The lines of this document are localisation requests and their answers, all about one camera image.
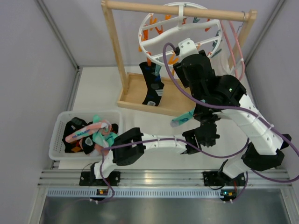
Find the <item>mint green sock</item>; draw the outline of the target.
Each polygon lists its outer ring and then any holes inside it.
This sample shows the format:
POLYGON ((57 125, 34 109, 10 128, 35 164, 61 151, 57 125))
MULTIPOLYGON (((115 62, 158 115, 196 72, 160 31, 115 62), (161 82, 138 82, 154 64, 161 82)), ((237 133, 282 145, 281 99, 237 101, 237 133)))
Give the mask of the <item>mint green sock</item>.
POLYGON ((118 136, 118 125, 111 124, 108 120, 102 119, 99 115, 93 116, 93 123, 105 123, 106 127, 100 128, 93 134, 93 142, 101 147, 110 147, 114 144, 114 139, 118 136))
POLYGON ((171 127, 177 127, 177 126, 180 126, 180 125, 188 122, 191 119, 195 119, 199 122, 204 121, 204 119, 200 118, 199 115, 197 115, 195 113, 195 110, 196 110, 196 108, 194 108, 194 109, 190 110, 189 112, 186 112, 186 113, 172 119, 171 122, 170 122, 170 126, 171 127))

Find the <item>black patterned sock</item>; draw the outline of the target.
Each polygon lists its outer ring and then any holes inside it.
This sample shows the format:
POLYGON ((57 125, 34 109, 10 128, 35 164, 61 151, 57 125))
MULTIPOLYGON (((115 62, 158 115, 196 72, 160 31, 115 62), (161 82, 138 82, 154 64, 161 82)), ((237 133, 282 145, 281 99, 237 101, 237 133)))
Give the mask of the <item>black patterned sock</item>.
POLYGON ((83 149, 81 148, 79 144, 79 140, 73 141, 71 143, 66 142, 65 138, 71 134, 73 134, 75 131, 91 124, 86 123, 83 119, 80 119, 78 117, 72 118, 69 122, 66 123, 65 129, 64 129, 64 134, 63 134, 63 143, 65 146, 64 152, 65 153, 79 153, 83 152, 83 149))
POLYGON ((151 66, 148 66, 147 62, 142 62, 139 64, 139 67, 147 87, 147 93, 142 104, 158 106, 164 91, 164 84, 160 77, 161 66, 153 62, 151 66))

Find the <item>white round clip hanger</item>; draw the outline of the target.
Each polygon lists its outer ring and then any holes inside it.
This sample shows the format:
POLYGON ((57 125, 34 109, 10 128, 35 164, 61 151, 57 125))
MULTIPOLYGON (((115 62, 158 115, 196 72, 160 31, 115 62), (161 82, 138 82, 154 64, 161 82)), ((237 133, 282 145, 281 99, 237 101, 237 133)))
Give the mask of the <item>white round clip hanger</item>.
MULTIPOLYGON (((208 44, 212 44, 206 55, 211 58, 220 49, 223 36, 221 21, 217 19, 202 19, 199 17, 184 16, 186 9, 204 9, 205 7, 191 2, 173 2, 166 6, 176 6, 179 15, 157 16, 149 13, 141 22, 138 30, 139 52, 147 57, 148 66, 155 63, 164 66, 163 54, 159 47, 167 42, 178 43, 190 38, 194 41, 198 51, 208 49, 208 44)), ((165 53, 167 63, 173 66, 179 62, 175 50, 168 50, 165 53)))

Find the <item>pink sock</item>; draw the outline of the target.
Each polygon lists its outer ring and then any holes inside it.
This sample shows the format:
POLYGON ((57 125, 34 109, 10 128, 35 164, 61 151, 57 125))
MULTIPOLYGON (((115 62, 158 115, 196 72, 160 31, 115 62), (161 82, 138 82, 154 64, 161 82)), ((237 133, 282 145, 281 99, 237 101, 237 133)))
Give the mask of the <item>pink sock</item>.
POLYGON ((97 156, 107 156, 109 153, 109 150, 106 150, 104 147, 95 144, 94 150, 89 154, 91 157, 97 157, 97 156))
POLYGON ((103 120, 98 123, 92 123, 88 126, 85 126, 74 133, 68 135, 65 137, 65 141, 67 143, 71 143, 77 140, 80 140, 84 137, 88 137, 90 135, 93 135, 94 133, 99 132, 102 135, 108 135, 112 129, 112 125, 107 121, 103 120))

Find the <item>pink sock front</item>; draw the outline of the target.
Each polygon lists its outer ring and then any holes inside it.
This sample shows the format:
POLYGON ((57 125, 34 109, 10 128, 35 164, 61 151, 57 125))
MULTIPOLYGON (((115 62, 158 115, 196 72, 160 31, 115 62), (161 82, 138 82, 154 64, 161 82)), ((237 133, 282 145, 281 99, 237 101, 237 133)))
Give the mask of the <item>pink sock front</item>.
POLYGON ((109 150, 106 150, 104 147, 95 144, 94 150, 89 154, 91 157, 97 157, 97 156, 107 156, 109 153, 109 150))

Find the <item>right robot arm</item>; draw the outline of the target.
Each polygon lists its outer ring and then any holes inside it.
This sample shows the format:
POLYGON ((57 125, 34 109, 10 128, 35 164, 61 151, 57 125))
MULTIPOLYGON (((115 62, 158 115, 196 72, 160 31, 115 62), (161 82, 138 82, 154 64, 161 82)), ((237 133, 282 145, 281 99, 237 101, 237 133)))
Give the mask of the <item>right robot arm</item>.
POLYGON ((227 118, 248 137, 242 154, 227 159, 218 171, 222 181, 230 181, 248 170, 265 171, 280 166, 285 157, 282 149, 289 146, 291 137, 279 135, 253 105, 245 87, 232 75, 217 76, 205 51, 178 53, 180 61, 173 65, 184 87, 190 88, 197 102, 192 113, 200 126, 184 136, 195 139, 200 146, 214 146, 220 137, 216 122, 227 118))

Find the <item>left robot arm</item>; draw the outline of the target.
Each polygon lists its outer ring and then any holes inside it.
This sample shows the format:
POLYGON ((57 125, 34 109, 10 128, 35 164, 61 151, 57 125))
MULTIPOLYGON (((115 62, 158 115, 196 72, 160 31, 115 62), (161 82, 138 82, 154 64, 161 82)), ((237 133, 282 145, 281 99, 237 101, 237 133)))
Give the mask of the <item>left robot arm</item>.
POLYGON ((107 183, 109 175, 121 166, 129 166, 140 159, 146 152, 170 152, 191 155, 202 151, 202 147, 214 146, 220 137, 217 134, 216 122, 220 118, 208 110, 208 114, 200 114, 192 110, 171 121, 171 126, 179 126, 190 118, 200 122, 200 126, 183 132, 181 135, 158 136, 142 133, 135 127, 114 139, 111 146, 99 151, 101 161, 90 166, 90 182, 107 183))

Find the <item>white cloth garment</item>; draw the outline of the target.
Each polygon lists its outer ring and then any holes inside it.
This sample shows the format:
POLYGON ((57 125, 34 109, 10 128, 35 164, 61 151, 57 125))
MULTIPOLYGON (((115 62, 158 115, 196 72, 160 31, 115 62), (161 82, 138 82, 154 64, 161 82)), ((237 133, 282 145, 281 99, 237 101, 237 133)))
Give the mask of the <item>white cloth garment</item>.
POLYGON ((231 69, 228 64, 228 55, 223 48, 218 49, 210 58, 211 66, 217 76, 230 75, 231 69))

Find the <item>black red argyle sock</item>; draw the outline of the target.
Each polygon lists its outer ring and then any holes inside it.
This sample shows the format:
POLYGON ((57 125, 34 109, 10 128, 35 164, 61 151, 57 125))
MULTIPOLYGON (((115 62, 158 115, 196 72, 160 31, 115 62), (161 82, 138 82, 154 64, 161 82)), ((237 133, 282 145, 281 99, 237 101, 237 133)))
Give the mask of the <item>black red argyle sock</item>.
POLYGON ((68 122, 64 131, 63 143, 66 153, 84 152, 90 156, 98 156, 103 148, 114 144, 118 136, 119 127, 108 121, 90 122, 75 125, 68 122))

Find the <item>white plastic basket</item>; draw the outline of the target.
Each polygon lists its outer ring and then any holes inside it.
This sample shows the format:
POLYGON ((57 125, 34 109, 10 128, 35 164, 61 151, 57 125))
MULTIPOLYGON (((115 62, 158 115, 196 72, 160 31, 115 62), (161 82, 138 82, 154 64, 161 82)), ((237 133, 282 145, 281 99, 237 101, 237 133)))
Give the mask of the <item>white plastic basket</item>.
POLYGON ((91 122, 94 115, 99 115, 102 119, 108 120, 110 123, 116 123, 119 127, 118 134, 124 133, 124 119, 123 115, 118 110, 89 110, 89 111, 65 111, 58 115, 54 125, 54 130, 50 140, 49 157, 55 161, 61 160, 87 160, 92 157, 83 152, 66 153, 65 145, 62 141, 65 126, 74 117, 80 118, 84 121, 91 122))

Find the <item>wooden clothes rack frame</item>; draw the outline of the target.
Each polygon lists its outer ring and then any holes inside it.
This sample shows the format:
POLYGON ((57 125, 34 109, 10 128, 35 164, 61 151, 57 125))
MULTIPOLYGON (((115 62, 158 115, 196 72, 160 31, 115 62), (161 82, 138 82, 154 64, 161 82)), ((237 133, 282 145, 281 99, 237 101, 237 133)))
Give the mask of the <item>wooden clothes rack frame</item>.
MULTIPOLYGON (((179 116, 194 109, 197 102, 191 97, 189 88, 185 88, 177 76, 173 66, 169 66, 166 59, 166 51, 176 50, 174 42, 167 42, 158 50, 163 54, 164 66, 161 66, 160 77, 164 84, 164 91, 158 106, 143 105, 147 93, 146 83, 141 73, 126 72, 118 40, 118 31, 115 26, 113 11, 143 12, 146 16, 154 13, 157 16, 179 15, 176 6, 152 5, 142 3, 130 3, 114 0, 101 2, 106 25, 114 48, 115 59, 119 70, 122 90, 117 105, 122 108, 159 113, 170 116, 179 116)), ((220 48, 226 50, 228 64, 232 76, 240 82, 244 76, 245 64, 241 47, 244 44, 255 20, 257 12, 251 10, 248 13, 210 9, 186 9, 184 16, 199 17, 202 19, 217 19, 221 21, 223 29, 220 48)))

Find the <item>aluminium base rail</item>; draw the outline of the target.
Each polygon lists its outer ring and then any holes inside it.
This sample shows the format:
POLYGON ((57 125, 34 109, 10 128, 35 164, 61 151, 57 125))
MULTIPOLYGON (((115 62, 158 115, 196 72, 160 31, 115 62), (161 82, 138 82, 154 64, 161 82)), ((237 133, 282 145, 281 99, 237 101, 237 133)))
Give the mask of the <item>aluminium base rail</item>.
MULTIPOLYGON (((204 170, 120 170, 120 174, 109 177, 110 184, 119 187, 204 187, 204 170)), ((271 182, 252 171, 248 172, 248 187, 253 189, 290 188, 291 183, 271 182)), ((43 170, 38 180, 39 187, 77 187, 81 177, 80 170, 49 169, 43 170)))

